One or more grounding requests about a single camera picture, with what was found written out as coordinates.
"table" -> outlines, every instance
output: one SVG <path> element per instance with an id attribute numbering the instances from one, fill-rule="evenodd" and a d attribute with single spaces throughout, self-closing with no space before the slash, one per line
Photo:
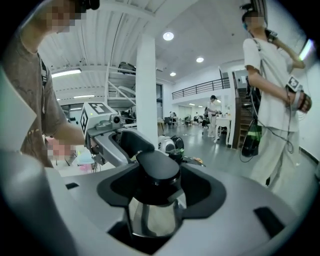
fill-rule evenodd
<path id="1" fill-rule="evenodd" d="M 231 116 L 230 115 L 227 115 L 225 117 L 222 117 L 221 115 L 217 116 L 216 125 L 215 125 L 215 140 L 214 140 L 215 143 L 218 140 L 219 127 L 226 127 L 225 144 L 228 145 L 229 134 L 230 134 L 230 125 L 231 125 Z"/>

